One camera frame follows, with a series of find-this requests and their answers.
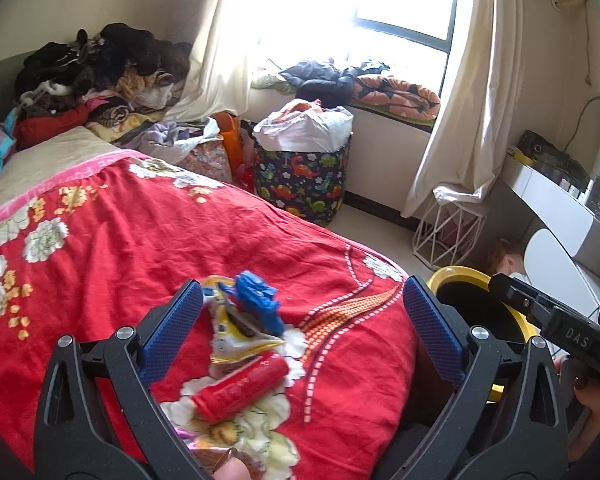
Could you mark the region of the right hand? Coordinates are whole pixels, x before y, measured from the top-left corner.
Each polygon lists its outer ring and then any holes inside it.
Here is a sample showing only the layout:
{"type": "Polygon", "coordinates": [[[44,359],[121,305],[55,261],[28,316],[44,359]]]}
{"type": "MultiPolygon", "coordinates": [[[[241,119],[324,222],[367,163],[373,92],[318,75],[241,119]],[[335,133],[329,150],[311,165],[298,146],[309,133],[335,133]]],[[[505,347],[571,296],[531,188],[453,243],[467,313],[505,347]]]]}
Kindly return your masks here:
{"type": "Polygon", "coordinates": [[[574,380],[572,392],[576,400],[587,408],[590,414],[579,437],[570,444],[568,450],[570,463],[580,460],[600,434],[600,380],[585,372],[574,380]]]}

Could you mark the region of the left hand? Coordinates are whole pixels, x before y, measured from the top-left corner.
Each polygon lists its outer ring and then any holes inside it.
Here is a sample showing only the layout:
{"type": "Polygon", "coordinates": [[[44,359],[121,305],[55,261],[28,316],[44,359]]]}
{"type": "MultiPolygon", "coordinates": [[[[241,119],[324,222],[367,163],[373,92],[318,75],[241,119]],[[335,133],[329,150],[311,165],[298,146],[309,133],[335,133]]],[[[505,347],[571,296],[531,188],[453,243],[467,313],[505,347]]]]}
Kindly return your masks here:
{"type": "Polygon", "coordinates": [[[250,480],[247,466],[237,457],[222,458],[219,465],[214,467],[214,480],[250,480]]]}

